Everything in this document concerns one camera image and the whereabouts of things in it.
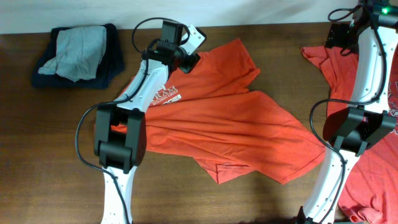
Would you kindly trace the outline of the orange Fram t-shirt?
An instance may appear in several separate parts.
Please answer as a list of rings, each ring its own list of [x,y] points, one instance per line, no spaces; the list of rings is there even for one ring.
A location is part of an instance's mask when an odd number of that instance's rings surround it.
[[[150,103],[147,150],[191,157],[218,184],[252,171],[286,184],[311,171],[325,148],[272,98],[248,89],[259,74],[239,39],[201,52]]]

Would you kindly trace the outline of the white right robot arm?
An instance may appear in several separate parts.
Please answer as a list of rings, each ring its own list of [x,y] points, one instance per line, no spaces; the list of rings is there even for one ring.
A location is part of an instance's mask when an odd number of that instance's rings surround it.
[[[351,23],[329,17],[332,23],[325,47],[340,54],[359,55],[347,107],[329,115],[318,140],[325,160],[313,191],[293,223],[334,223],[335,210],[354,165],[364,152],[387,136],[396,125],[388,114],[387,83],[397,45],[397,7],[389,1],[358,1],[347,9]]]

